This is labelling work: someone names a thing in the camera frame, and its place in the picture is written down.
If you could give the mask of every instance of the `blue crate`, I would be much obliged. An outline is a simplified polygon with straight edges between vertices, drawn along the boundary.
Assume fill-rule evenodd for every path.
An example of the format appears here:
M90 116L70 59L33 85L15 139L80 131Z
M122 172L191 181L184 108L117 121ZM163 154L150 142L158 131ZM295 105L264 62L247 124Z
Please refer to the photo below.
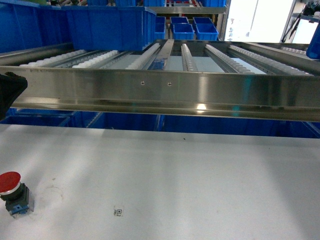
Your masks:
M276 129L272 120L165 116L162 132L273 136Z
M75 49L142 51L155 40L156 13L146 7L64 6Z
M44 46L71 41L67 14L57 6L40 6L38 11L39 29Z
M155 24L166 24L166 17L165 16L156 16L155 17Z
M203 0L202 4L204 7L215 7L222 8L225 7L227 0Z
M18 116L58 116L69 117L68 127L86 128L89 123L97 116L98 112L94 111L66 111L51 109L21 109L16 112Z
M136 0L115 0L117 7L134 7L137 5Z
M106 6L108 0L87 0L88 6Z
M143 0L145 7L165 7L166 0Z
M210 23L195 25L195 34L198 40L216 41L219 33L215 25Z
M166 38L166 25L157 23L155 25L154 39L165 39Z
M311 59L320 59L320 24L316 28L306 55Z
M193 29L196 31L196 24L213 24L209 17L193 17Z
M188 24L189 20L186 16L172 16L170 17L171 25L174 24Z
M320 124L203 116L164 116L162 132L320 138Z
M70 118L64 116L14 115L6 117L0 121L0 124L69 127Z
M0 53L70 41L66 13L59 7L0 0L0 20Z
M186 23L175 23L173 25L173 39L176 40L193 40L194 39L194 29L191 24Z
M10 107L9 110L5 113L6 117L13 116L17 113L17 109Z
M154 131L157 115L135 113L100 113L88 126L91 129Z

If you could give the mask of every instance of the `roller conveyor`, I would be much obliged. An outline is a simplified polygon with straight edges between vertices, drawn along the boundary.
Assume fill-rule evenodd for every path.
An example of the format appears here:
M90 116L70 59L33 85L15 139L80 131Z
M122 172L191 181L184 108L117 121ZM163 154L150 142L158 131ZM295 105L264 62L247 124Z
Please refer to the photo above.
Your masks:
M51 55L48 47L2 54L0 73L28 80L18 108L320 121L320 62L303 55L307 47L170 39L118 52L65 44Z

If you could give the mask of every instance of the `gloved hand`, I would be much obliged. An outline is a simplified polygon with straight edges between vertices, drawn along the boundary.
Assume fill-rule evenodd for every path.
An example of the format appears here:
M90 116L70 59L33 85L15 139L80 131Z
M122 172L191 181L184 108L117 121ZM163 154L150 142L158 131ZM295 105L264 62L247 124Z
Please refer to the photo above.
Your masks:
M28 82L25 77L13 72L0 74L0 120L6 117L6 112L27 87Z

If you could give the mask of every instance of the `qr code sticker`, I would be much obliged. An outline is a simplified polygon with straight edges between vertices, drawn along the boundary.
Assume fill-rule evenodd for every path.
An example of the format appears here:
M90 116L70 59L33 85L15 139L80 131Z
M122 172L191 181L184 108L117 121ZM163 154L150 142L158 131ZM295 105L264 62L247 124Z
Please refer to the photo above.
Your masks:
M122 217L124 215L124 208L114 206L113 215L116 217Z

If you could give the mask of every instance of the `white table surface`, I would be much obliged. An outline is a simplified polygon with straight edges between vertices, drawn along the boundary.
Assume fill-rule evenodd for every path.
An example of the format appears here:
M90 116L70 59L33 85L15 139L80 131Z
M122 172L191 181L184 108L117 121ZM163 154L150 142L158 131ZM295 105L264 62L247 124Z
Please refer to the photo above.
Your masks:
M319 240L320 140L0 125L1 240ZM123 208L123 216L114 216Z

